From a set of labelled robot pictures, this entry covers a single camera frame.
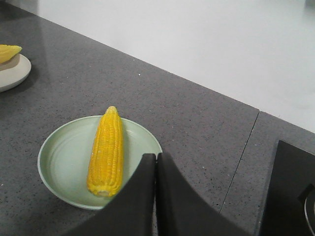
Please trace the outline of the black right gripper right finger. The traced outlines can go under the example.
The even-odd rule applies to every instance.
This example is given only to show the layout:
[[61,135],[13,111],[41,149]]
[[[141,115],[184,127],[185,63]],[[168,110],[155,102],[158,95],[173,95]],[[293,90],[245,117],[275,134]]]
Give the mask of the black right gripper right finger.
[[248,235],[194,191],[168,153],[157,156],[156,216],[159,236]]

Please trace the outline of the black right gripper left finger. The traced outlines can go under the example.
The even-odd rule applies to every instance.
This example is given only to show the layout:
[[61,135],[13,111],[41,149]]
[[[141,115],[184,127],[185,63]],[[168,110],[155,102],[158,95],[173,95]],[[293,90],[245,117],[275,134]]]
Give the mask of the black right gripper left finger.
[[143,154],[135,172],[99,213],[66,236],[151,236],[155,198],[156,155]]

